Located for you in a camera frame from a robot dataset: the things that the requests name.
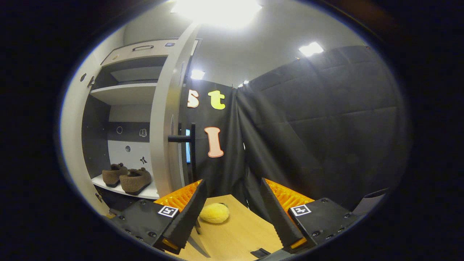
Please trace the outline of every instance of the ceiling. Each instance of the ceiling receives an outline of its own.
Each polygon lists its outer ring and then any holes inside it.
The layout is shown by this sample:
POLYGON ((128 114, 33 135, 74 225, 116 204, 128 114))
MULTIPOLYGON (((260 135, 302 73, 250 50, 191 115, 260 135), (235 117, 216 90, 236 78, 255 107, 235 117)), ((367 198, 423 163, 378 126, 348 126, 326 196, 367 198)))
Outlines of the ceiling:
MULTIPOLYGON (((242 29, 201 25, 191 69, 205 71, 204 80, 237 87, 295 57, 298 48, 316 41, 324 50, 364 45, 351 29, 315 7, 292 0, 257 0, 263 8, 242 29)), ((170 11, 164 2, 126 25, 124 45, 153 39, 178 38, 191 20, 170 11)))

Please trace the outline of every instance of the wooden table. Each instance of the wooden table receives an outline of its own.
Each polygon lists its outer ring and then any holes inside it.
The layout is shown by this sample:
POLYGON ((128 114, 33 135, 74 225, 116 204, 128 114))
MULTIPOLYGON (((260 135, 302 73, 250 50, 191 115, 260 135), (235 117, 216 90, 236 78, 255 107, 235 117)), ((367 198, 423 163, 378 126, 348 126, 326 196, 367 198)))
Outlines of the wooden table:
POLYGON ((230 215, 221 224, 208 223, 199 218, 201 234, 198 236, 210 257, 204 256, 189 242, 179 255, 166 253, 188 261, 253 261, 258 258, 250 254, 251 251, 263 248, 272 253, 283 247, 274 226, 251 212, 232 195, 206 199, 205 205, 211 203, 227 204, 230 215))

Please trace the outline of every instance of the open cabinet door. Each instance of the open cabinet door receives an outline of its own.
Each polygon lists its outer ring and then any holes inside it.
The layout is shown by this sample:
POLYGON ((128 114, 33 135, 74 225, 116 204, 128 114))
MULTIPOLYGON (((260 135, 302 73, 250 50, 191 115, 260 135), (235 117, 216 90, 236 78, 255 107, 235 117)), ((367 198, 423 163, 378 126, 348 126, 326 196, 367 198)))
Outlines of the open cabinet door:
POLYGON ((158 79, 150 119, 150 154, 158 195, 165 196, 182 187, 179 145, 168 143, 168 135, 177 135, 183 79, 199 29, 192 23, 179 37, 164 63, 158 79))
POLYGON ((60 115, 60 146, 65 177, 73 184, 76 193, 80 193, 86 202, 100 215, 106 215, 109 207, 93 185, 88 173, 82 148, 82 119, 85 103, 93 82, 101 70, 100 63, 106 53, 122 45, 124 27, 120 28, 98 45, 83 61, 68 83, 60 115))

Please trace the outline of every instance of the shoe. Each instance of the shoe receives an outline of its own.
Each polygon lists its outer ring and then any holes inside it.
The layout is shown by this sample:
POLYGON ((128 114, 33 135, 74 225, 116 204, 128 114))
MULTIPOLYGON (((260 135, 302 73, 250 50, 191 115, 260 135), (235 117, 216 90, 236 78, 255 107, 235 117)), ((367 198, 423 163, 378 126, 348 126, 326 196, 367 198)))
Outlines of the shoe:
POLYGON ((112 164, 111 170, 103 170, 103 182, 108 187, 115 188, 119 184, 119 177, 122 175, 127 175, 127 168, 124 167, 122 163, 112 164))
POLYGON ((120 176, 121 187, 129 195, 138 195, 151 183, 150 172, 146 171, 145 168, 139 170, 130 169, 129 174, 120 176))

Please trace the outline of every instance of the yellow fluffy ball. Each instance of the yellow fluffy ball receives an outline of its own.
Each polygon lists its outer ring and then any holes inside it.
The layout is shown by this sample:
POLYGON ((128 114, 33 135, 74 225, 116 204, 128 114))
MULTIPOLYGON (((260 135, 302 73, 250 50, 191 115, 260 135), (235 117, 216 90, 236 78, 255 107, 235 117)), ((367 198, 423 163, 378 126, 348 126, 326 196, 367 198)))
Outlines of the yellow fluffy ball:
POLYGON ((222 223, 229 217, 229 208, 222 203, 213 203, 203 207, 200 217, 210 223, 222 223))

